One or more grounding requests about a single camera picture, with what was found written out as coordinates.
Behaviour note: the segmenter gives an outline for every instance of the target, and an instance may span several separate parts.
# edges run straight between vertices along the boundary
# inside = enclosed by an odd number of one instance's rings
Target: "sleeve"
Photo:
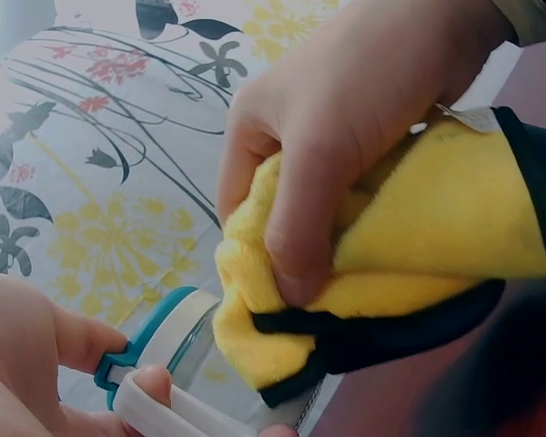
[[[519,46],[546,41],[546,0],[492,0],[510,20]]]

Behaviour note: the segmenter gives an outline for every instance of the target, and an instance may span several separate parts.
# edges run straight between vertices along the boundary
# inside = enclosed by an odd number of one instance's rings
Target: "white handle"
[[[146,437],[257,437],[244,423],[209,407],[172,385],[172,408],[155,401],[135,382],[140,370],[128,373],[113,403],[114,411]]]

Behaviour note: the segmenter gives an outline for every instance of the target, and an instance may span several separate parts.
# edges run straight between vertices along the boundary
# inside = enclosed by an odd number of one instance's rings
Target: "jar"
[[[218,350],[212,320],[220,304],[213,294],[194,287],[176,289],[148,315],[126,349],[107,354],[96,372],[96,384],[107,390],[113,410],[116,391],[131,371],[165,366],[172,383],[197,400],[252,429],[285,423],[299,431],[319,394],[319,386],[270,409]]]

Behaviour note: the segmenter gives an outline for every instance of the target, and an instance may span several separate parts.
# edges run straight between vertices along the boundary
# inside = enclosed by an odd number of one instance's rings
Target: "dark red background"
[[[546,127],[546,44],[524,50],[494,106]],[[347,375],[312,437],[546,437],[546,281],[514,282],[480,328]]]

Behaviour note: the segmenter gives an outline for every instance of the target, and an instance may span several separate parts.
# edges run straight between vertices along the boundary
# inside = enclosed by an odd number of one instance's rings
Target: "black edge trim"
[[[546,174],[534,153],[533,141],[516,114],[508,107],[493,108],[493,111],[530,192],[546,250]]]
[[[495,309],[505,288],[505,280],[491,279],[464,291],[448,300],[419,310],[408,316],[366,318],[347,320],[328,313],[308,313],[304,310],[287,310],[278,314],[253,314],[258,328],[265,333],[275,333],[272,329],[275,318],[290,327],[301,324],[329,321],[332,332],[325,332],[316,339],[316,349],[309,354],[305,366],[297,373],[259,391],[269,408],[296,398],[307,389],[318,384],[326,374],[340,374],[367,368],[371,365],[394,361],[429,351],[454,341],[479,326]],[[283,320],[288,314],[288,321]],[[359,333],[356,338],[352,332]],[[367,344],[360,339],[364,337]],[[360,347],[365,349],[359,355],[370,358],[361,365],[348,366],[352,362],[348,355],[357,354]]]

